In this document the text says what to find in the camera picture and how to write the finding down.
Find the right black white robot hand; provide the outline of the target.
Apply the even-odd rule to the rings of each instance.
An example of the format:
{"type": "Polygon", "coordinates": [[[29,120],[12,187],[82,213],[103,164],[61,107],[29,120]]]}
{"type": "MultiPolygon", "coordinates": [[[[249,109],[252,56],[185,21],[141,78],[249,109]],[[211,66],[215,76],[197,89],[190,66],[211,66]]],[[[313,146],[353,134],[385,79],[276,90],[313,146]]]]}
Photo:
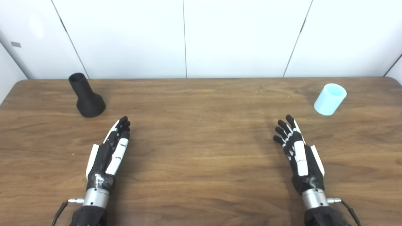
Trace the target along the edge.
{"type": "Polygon", "coordinates": [[[316,146],[306,143],[291,115],[286,115],[285,119],[286,122],[278,120],[278,126],[275,128],[277,134],[273,136],[273,140],[282,147],[290,162],[295,190],[299,195],[309,189],[325,190],[325,170],[316,146]]]}

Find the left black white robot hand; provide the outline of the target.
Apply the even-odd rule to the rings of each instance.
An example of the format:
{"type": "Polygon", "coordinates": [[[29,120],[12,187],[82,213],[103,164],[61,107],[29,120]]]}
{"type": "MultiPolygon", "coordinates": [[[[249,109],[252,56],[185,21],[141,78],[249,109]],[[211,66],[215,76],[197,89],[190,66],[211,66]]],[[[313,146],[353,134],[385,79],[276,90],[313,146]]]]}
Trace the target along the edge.
{"type": "Polygon", "coordinates": [[[128,117],[123,116],[111,127],[101,145],[92,146],[86,168],[86,190],[113,190],[117,170],[129,144],[130,125],[128,117]]]}

